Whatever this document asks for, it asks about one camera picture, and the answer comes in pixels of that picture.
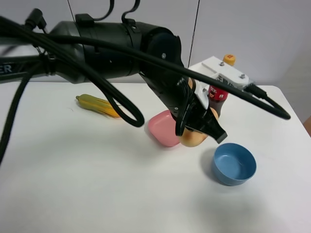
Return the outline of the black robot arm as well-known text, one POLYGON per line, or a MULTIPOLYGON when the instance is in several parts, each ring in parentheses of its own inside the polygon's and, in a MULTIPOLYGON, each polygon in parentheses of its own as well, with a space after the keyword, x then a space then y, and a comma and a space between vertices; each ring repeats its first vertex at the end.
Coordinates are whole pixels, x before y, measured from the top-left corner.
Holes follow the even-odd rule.
POLYGON ((181 61, 181 41, 170 30, 123 18, 120 23, 96 22, 87 14, 75 21, 61 21, 50 33, 34 9, 23 25, 0 19, 2 45, 32 45, 36 56, 0 58, 0 81, 21 81, 8 112, 1 143, 6 145, 22 93, 33 77, 58 75, 70 83, 95 84, 113 109, 134 127, 144 124, 141 111, 110 82, 110 79, 140 75, 170 110, 175 134, 185 129, 204 133, 222 142, 227 134, 209 107, 196 93, 199 82, 217 85, 212 78, 186 69, 181 61))

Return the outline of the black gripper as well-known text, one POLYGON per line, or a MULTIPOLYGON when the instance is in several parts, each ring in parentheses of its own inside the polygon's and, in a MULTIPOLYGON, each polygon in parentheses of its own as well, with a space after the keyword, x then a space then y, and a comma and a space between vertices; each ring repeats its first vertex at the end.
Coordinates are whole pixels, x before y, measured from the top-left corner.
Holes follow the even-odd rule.
POLYGON ((185 126, 188 129, 211 136, 217 143, 227 138, 226 131, 220 126, 210 108, 205 108, 194 91, 195 79, 144 63, 141 65, 141 77, 176 117, 175 135, 182 136, 185 126), (186 120, 188 105, 194 105, 186 120))

